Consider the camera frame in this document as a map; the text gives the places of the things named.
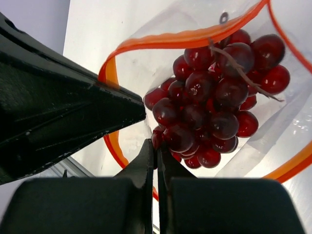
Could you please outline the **clear zip bag orange zipper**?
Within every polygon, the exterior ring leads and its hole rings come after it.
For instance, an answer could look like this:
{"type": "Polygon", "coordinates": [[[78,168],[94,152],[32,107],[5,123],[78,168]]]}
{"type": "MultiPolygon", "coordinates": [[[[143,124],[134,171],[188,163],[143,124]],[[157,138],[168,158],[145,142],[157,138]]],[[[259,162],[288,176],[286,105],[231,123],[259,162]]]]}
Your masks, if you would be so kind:
{"type": "Polygon", "coordinates": [[[312,165],[312,47],[270,0],[180,0],[106,59],[98,78],[144,101],[105,144],[125,168],[144,140],[198,177],[285,182],[312,165]]]}

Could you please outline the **red grape bunch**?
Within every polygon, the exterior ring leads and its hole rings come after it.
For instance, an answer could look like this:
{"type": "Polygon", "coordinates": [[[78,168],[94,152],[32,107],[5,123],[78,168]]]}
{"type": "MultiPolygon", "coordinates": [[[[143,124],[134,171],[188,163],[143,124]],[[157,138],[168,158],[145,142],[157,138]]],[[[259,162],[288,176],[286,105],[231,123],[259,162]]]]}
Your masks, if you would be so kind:
{"type": "Polygon", "coordinates": [[[157,121],[153,147],[167,143],[191,169],[216,167],[240,138],[258,130],[251,113],[257,94],[273,97],[289,85],[285,52],[278,35],[252,40],[242,29],[212,47],[186,49],[173,63],[173,77],[144,97],[157,121]]]}

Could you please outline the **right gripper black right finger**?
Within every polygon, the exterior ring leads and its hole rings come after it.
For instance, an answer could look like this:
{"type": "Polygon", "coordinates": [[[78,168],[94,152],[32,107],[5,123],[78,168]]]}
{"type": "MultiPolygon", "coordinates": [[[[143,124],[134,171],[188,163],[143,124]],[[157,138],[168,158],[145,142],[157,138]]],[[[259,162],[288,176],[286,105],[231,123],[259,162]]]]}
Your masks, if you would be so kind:
{"type": "Polygon", "coordinates": [[[157,151],[162,234],[302,234],[288,192],[269,179],[197,178],[157,151]]]}

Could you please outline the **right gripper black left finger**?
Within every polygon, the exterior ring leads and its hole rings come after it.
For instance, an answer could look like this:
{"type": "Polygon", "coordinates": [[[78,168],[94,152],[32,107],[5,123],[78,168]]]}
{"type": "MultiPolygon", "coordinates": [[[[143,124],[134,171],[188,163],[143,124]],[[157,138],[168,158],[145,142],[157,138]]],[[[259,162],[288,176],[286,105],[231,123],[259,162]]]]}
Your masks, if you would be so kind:
{"type": "Polygon", "coordinates": [[[37,178],[22,183],[3,234],[150,234],[154,150],[150,139],[113,177],[37,178]]]}

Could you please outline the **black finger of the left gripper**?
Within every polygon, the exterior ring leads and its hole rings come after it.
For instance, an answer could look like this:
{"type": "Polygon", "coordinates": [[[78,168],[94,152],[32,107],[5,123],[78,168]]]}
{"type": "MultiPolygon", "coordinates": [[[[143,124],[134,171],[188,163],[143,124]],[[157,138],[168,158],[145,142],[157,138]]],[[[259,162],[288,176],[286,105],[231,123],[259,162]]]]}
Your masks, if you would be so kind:
{"type": "Polygon", "coordinates": [[[1,184],[41,173],[145,117],[140,96],[98,81],[1,15],[1,184]]]}

